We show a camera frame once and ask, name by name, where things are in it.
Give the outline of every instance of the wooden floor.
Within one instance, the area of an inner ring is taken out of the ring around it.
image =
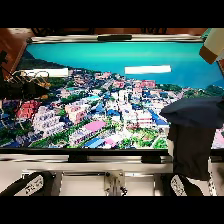
[[[168,28],[167,34],[201,35],[206,28]],[[95,34],[139,34],[141,28],[95,28]],[[34,36],[27,28],[0,28],[0,51],[8,53],[8,63],[4,67],[10,71],[28,37]]]

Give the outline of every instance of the television screen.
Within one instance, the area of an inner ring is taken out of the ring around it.
[[[222,71],[199,56],[202,45],[28,45],[17,70],[50,92],[3,101],[0,147],[167,150],[161,109],[183,97],[224,93]],[[224,128],[217,130],[212,148],[224,148],[223,136]]]

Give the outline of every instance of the black cloth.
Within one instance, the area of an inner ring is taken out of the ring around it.
[[[174,142],[173,172],[208,180],[208,159],[216,128],[224,122],[222,97],[180,99],[161,110],[171,122],[168,139]]]

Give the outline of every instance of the metal frame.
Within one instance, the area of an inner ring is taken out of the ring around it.
[[[54,43],[101,43],[97,40],[98,36],[111,36],[106,35],[69,35],[69,36],[46,36],[46,37],[32,37],[27,40],[28,44],[54,44]],[[147,35],[147,34],[134,34],[131,40],[124,40],[124,42],[185,42],[203,43],[203,39],[200,36],[192,36],[189,34],[178,35]],[[23,52],[26,49],[27,44],[24,44],[13,66],[13,71],[18,65]],[[220,66],[220,70],[224,75],[224,70]],[[102,150],[102,149],[33,149],[33,148],[1,148],[0,154],[29,154],[29,155],[86,155],[86,156],[169,156],[168,150]],[[224,148],[212,149],[211,156],[222,156],[224,154]]]

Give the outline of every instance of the water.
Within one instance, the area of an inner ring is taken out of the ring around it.
[[[36,59],[77,68],[110,71],[120,75],[125,75],[125,66],[170,65],[171,73],[126,76],[182,87],[224,87],[218,64],[210,65],[200,57],[202,45],[171,42],[59,43],[32,44],[27,50]]]

